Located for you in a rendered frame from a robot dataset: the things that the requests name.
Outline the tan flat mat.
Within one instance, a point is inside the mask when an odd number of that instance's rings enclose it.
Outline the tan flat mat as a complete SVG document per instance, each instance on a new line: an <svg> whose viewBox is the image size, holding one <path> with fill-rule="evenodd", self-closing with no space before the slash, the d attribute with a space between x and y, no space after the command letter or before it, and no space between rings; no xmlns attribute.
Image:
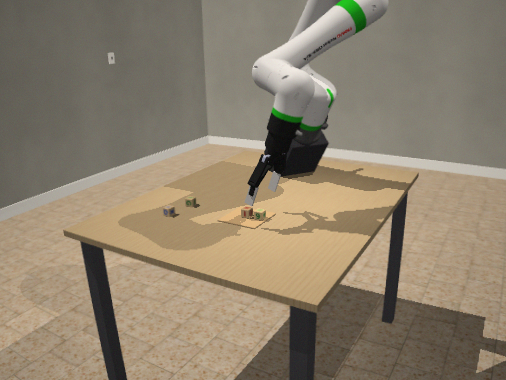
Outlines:
<svg viewBox="0 0 506 380"><path fill-rule="evenodd" d="M248 218L241 217L241 209L243 207L240 206L239 208L235 209L234 211L230 212L229 214L223 216L222 218L218 219L219 222L224 222L228 224L233 224L237 226L247 227L251 229L256 229L258 226L266 222L268 219L276 215L276 213L268 212L266 211L266 218L263 221L260 220L254 220L254 211L256 209L253 209L253 216Z"/></svg>

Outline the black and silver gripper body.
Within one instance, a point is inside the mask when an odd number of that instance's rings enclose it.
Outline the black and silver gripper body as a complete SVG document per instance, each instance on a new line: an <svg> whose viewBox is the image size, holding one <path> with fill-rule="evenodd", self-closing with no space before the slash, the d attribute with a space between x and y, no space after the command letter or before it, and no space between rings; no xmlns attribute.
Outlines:
<svg viewBox="0 0 506 380"><path fill-rule="evenodd" d="M292 139L284 139L271 134L268 131L268 135L265 141L265 146L268 149L266 155L270 155L269 163L271 165L275 157L285 154L289 151Z"/></svg>

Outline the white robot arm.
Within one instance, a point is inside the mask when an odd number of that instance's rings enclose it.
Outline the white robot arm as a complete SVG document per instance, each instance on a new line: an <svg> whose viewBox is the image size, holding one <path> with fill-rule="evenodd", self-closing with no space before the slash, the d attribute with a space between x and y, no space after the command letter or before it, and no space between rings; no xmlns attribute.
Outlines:
<svg viewBox="0 0 506 380"><path fill-rule="evenodd" d="M308 0L289 41L252 68L256 85L275 96L271 134L304 144L319 139L337 92L309 62L377 21L387 8L388 0Z"/></svg>

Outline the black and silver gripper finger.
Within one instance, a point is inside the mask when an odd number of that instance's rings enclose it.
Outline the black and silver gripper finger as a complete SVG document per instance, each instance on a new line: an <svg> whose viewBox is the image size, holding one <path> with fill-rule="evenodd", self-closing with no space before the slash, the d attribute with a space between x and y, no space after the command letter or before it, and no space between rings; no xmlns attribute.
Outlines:
<svg viewBox="0 0 506 380"><path fill-rule="evenodd" d="M273 162L271 163L271 165L267 165L269 163L269 158L270 155L261 155L260 159L259 159L259 162L255 168L255 170L253 171L249 181L248 181L248 185L249 186L249 189L248 189L248 193L247 193L247 196L246 196L246 199L245 199L245 203L250 205L250 206L253 206L254 204L254 201L255 201L255 198L256 198L256 195L257 195L257 192L258 192L258 189L259 189L259 185L260 183L262 182L263 178L265 177L265 175L267 174L267 172L269 170L272 169L272 167L274 166L274 164L278 161L278 157L275 157Z"/></svg>
<svg viewBox="0 0 506 380"><path fill-rule="evenodd" d="M286 167L286 157L287 157L287 153L279 155L278 162L276 165L274 165L274 171L273 171L273 174L272 174L269 186L268 186L268 189L272 190L273 192L276 191L280 177L281 177L281 175L284 174L283 171L285 170L285 167Z"/></svg>

